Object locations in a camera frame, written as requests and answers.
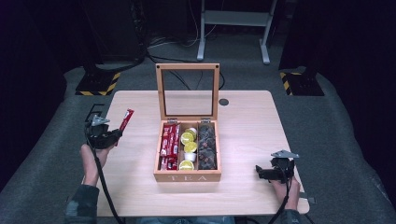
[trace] light wood surface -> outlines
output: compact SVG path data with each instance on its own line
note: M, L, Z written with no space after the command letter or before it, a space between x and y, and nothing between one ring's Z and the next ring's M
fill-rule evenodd
M106 116L109 130L120 127L127 108L134 110L104 167L119 216L244 216L277 211L279 202L272 185L259 179L255 171L255 165L272 169L271 153L290 150L271 93L220 91L219 98L230 102L219 105L220 182L157 183L153 167L161 124L158 92L115 93ZM297 169L295 175L300 180ZM111 217L101 183L98 188L98 216ZM298 210L308 212L306 199L300 199Z

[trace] gray carpet floor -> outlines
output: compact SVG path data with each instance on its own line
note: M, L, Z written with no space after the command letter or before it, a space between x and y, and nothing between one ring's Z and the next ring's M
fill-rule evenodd
M396 223L395 210L375 170L361 155L349 116L332 83L318 75L325 96L288 96L277 70L284 36L276 36L269 48L269 65L262 63L259 38L224 35L208 39L205 62L220 63L225 77L223 90L267 90L273 94L290 149L301 156L296 165L304 189L317 201L311 204L308 215L315 223ZM148 50L156 56L195 61L198 43L190 47L165 44ZM68 83L64 102L0 193L0 223L62 223L66 201L80 184L83 173L78 148L85 142L84 119L93 104L104 104L100 109L106 116L113 94L75 95L84 70L76 68L64 75ZM121 73L115 91L125 90L157 90L151 60ZM270 219L251 218L260 223ZM126 221L134 223L134 217ZM116 223L112 217L99 217L98 222Z

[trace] person's right hand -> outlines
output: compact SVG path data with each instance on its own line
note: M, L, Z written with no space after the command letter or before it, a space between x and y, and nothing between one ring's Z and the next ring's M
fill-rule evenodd
M300 199L300 183L297 181L295 177L289 180L289 184L291 181L290 191L289 191L289 199L286 203L285 209L297 210L298 200ZM280 181L271 180L272 185L274 186L276 197L280 203L283 202L286 196L286 184L281 184Z

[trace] lid frame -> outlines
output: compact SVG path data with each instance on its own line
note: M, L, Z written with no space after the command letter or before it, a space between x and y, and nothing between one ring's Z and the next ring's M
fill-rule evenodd
M161 120L200 120L200 119L218 119L218 101L219 101L219 64L218 63L156 63L156 75L158 85L158 96L160 101ZM212 86L212 113L211 115L167 115L165 91L163 89L163 71L176 70L213 70Z

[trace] box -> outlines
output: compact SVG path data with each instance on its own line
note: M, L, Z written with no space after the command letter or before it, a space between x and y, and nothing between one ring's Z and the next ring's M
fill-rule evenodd
M219 182L219 64L157 63L156 74L161 124L155 179L157 182ZM193 170L188 170L191 164L185 159L185 150L194 146L189 140L196 145Z

